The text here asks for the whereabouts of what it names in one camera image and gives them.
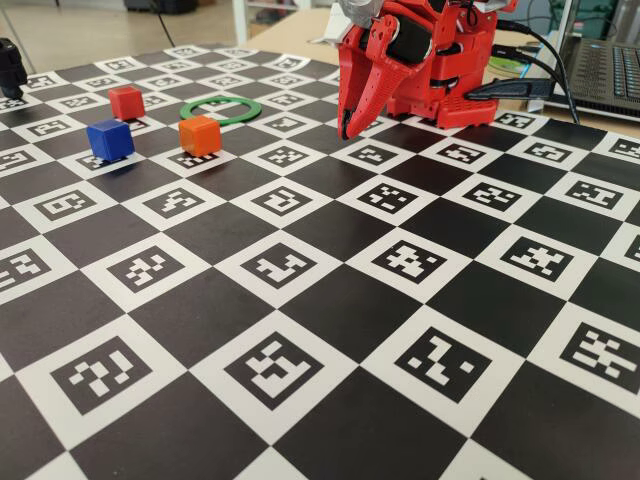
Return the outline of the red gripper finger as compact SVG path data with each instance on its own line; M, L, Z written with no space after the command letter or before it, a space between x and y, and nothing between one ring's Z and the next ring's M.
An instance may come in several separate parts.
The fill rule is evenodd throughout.
M371 92L367 86L372 62L358 48L340 46L338 133L350 139L363 131L374 119Z
M375 110L375 118L398 86L414 75L418 66L418 64L405 64L387 56L386 50L391 41L395 23L394 17L383 17L375 21L364 53L372 62L367 86L371 92L371 108ZM346 46L357 48L356 41L362 32L361 27L352 27L346 35Z

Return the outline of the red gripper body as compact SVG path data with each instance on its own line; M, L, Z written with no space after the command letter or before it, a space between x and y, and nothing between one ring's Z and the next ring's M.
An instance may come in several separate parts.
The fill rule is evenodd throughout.
M356 41L357 48L365 53L374 21L384 15L396 19L387 47L388 57L415 65L431 52L435 22L445 8L444 1L340 1L343 14L363 32Z

